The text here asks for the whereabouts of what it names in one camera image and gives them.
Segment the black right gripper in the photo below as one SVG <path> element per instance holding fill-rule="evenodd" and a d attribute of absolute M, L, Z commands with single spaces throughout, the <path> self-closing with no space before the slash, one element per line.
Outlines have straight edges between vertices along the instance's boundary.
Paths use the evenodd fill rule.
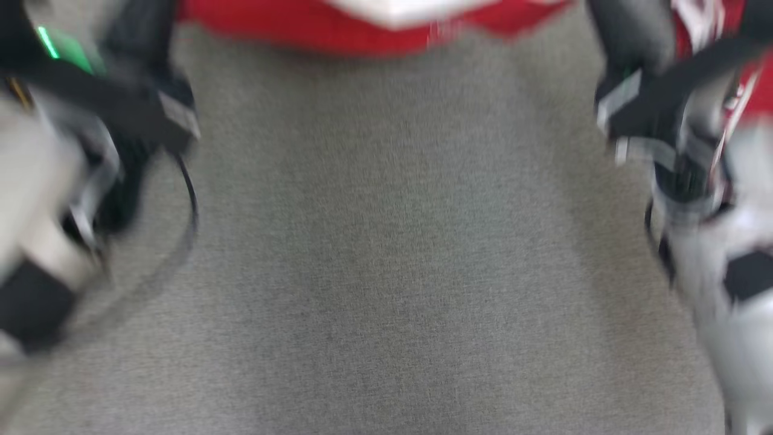
<path fill-rule="evenodd" d="M 611 138 L 659 138 L 688 98 L 742 70 L 750 91 L 730 113 L 739 126 L 771 123 L 771 34 L 732 33 L 685 58 L 669 1 L 588 1 L 605 70 L 595 96 L 597 124 Z"/>

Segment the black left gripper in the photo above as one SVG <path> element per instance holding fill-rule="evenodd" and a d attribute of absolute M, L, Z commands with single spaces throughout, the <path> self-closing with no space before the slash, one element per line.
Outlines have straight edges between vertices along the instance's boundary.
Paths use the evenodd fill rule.
<path fill-rule="evenodd" d="M 170 49 L 176 20 L 176 1 L 124 1 L 101 38 L 110 77 L 105 78 L 53 57 L 31 24 L 25 3 L 3 1 L 2 72 L 111 126 L 182 153 L 199 137 L 197 124 L 183 126 L 167 115 L 162 97 L 139 91 L 144 82 L 175 77 Z"/>

